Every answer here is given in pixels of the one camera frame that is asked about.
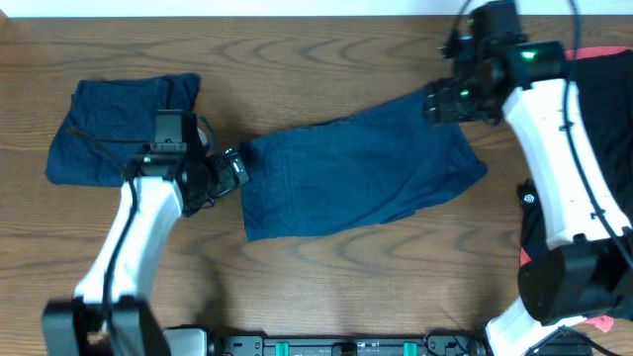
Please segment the dark blue denim shorts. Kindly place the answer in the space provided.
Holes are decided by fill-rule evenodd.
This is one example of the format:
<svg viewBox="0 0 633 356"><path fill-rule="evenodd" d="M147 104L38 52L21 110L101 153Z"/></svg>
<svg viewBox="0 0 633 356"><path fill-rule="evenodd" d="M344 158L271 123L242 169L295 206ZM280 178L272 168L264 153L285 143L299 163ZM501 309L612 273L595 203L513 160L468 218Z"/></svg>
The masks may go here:
<svg viewBox="0 0 633 356"><path fill-rule="evenodd" d="M476 184L485 163L458 125L427 122L426 94L420 88L347 117L243 142L247 239L391 223Z"/></svg>

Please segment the dark blue garment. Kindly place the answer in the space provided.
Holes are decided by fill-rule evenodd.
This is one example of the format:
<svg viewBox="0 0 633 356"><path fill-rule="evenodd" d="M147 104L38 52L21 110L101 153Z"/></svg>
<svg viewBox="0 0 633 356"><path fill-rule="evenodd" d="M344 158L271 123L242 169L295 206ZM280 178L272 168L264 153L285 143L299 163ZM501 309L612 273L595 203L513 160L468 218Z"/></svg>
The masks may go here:
<svg viewBox="0 0 633 356"><path fill-rule="evenodd" d="M154 139L156 113L192 110L200 82L195 73L79 81L48 150L47 180L121 186L123 166Z"/></svg>

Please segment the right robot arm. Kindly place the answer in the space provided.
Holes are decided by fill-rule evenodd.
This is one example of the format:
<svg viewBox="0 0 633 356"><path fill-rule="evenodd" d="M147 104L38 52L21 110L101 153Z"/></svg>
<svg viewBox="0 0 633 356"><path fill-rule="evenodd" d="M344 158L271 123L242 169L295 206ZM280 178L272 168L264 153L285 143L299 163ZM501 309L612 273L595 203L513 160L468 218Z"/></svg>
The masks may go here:
<svg viewBox="0 0 633 356"><path fill-rule="evenodd" d="M632 309L632 224L613 197L591 144L575 83L579 54L534 42L516 4L464 4L442 54L449 78L433 81L433 124L510 125L537 190L547 251L518 272L518 298L485 327L479 355L534 355L597 315Z"/></svg>

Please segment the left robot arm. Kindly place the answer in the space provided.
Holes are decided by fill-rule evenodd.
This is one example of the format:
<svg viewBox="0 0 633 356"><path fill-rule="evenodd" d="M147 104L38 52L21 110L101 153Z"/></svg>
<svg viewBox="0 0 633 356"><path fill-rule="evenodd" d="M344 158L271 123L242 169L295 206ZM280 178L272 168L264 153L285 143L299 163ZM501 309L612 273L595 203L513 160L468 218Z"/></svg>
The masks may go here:
<svg viewBox="0 0 633 356"><path fill-rule="evenodd" d="M220 355L203 326L162 328L150 308L160 258L174 225L249 180L239 152L213 153L206 119L160 111L155 134L123 170L121 202L103 247L72 299L42 315L50 355Z"/></svg>

